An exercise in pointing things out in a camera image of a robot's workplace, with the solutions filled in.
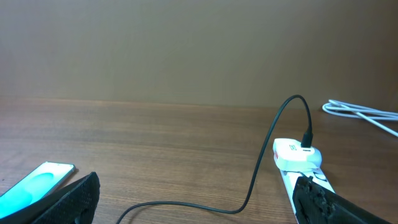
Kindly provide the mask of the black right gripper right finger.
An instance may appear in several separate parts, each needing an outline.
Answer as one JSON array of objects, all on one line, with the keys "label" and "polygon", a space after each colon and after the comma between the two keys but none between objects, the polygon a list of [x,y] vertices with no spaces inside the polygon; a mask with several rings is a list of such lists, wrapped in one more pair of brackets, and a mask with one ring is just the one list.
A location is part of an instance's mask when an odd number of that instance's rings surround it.
[{"label": "black right gripper right finger", "polygon": [[298,224],[389,224],[307,176],[297,179],[292,201]]}]

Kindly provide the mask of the teal screen smartphone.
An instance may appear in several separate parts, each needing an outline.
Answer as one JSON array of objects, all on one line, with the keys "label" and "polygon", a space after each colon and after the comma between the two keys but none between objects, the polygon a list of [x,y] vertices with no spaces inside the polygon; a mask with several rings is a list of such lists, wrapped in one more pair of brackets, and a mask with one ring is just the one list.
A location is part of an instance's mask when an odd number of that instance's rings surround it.
[{"label": "teal screen smartphone", "polygon": [[73,164],[44,162],[1,196],[1,218],[55,191],[75,171]]}]

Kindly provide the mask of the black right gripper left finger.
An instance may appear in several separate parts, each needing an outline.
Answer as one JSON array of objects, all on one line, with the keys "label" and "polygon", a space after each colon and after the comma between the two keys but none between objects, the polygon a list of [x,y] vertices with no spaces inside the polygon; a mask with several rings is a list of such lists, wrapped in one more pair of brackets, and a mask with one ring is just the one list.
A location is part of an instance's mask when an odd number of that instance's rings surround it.
[{"label": "black right gripper left finger", "polygon": [[96,172],[1,219],[1,224],[92,224],[100,199]]}]

